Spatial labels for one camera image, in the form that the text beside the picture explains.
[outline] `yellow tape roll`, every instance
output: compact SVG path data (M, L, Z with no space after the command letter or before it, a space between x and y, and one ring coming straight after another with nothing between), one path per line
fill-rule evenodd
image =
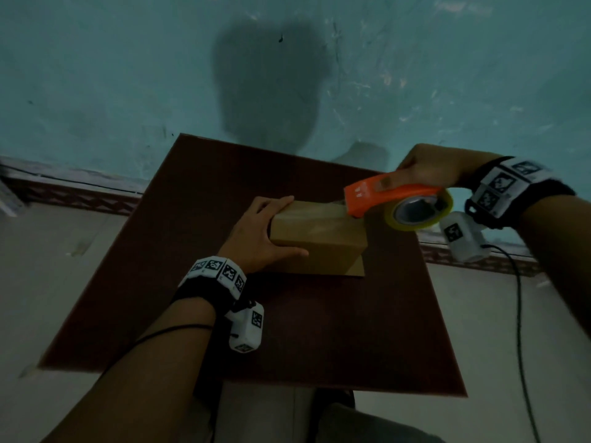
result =
M425 198L426 196L417 196L416 200L419 200L421 197ZM406 198L399 201L388 202L384 207L384 220L390 227L400 231L414 231L431 227L431 225L437 224L442 217L448 215L453 208L453 199L447 190L441 190L439 193L437 193L437 197L439 198L439 200L442 200L446 203L446 207L440 210L439 212L436 212L436 210L433 208L433 212L434 214L436 213L436 215L434 217L430 217L428 220L424 222L415 224L404 224L396 219L396 216L400 216L401 213L400 211L398 211L398 208L404 208L404 206L408 204L409 199L414 200L415 198Z

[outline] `dark brown table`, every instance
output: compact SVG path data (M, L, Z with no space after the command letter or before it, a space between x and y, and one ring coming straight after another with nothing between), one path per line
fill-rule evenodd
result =
M375 172L182 134L54 339L42 368L99 372L215 254L256 195L331 202ZM202 374L283 385L465 396L414 233L366 217L366 276L261 273L262 345L232 352L225 325Z

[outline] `black cord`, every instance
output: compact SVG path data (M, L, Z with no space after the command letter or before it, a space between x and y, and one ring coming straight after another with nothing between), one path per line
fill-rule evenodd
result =
M122 190L120 188L111 188L110 186L97 185L97 184L88 183L88 182L78 182L77 180L62 179L59 177L54 177L52 175L38 174L36 172L32 172L29 170L22 170L20 168L14 167L14 166L3 165L2 163L0 163L0 166L3 168L8 168L9 170L16 170L16 171L22 172L24 174L34 175L35 177L42 177L42 178L51 179L51 180L60 180L62 182L76 183L76 184L80 184L80 185L96 186L97 188L105 188L106 190L121 191L123 193L143 194L143 193L140 193L139 191Z
M213 327L210 325L202 325L201 323L191 323L188 325L177 325L177 326L170 327L170 328L164 328L159 331L156 331L155 333L146 335L146 336L142 337L141 339L138 339L137 341L135 341L128 349L126 349L123 352L123 354L120 354L118 357L116 357L115 360L107 366L107 368L105 369L103 374L100 375L100 377L103 377L105 375L105 373L107 373L111 368L113 368L113 365L117 364L117 362L119 362L124 356L126 356L131 350L136 348L138 345L140 345L140 344L142 344L142 343L146 342L147 340L150 340L154 337L157 337L159 335L171 333L172 331L177 331L179 329L188 329L188 328L209 329L210 331L213 330Z
M517 264L515 261L503 249L498 247L497 245L492 244L485 244L481 246L483 249L497 249L499 252L503 253L511 263L513 267L513 271L515 272L515 276L517 277L517 362L519 363L519 375L521 378L521 389L523 391L523 397L525 399L525 407L527 408L527 415L529 417L529 424L531 425L531 429L534 432L534 439L536 443L541 443L542 440L540 439L540 433L538 432L538 426L536 425L536 419L534 418L534 412L531 408L531 402L529 401L529 393L527 391L527 384L525 382L525 370L523 367L523 354L521 351L521 315L522 315L522 303L523 300L521 298L521 274L519 269L517 268Z

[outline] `tape roll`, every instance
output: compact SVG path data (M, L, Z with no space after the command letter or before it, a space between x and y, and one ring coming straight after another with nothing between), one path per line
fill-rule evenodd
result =
M441 190L437 195L418 195L387 203L384 220L395 230L420 230L437 224L452 208L452 196Z

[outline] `cardboard box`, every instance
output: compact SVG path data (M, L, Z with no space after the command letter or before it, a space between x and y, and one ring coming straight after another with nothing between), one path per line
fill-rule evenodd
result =
M294 201L271 221L270 239L276 245L302 247L308 258L279 261L273 272L364 276L361 253L367 237L363 219L347 214L344 205Z

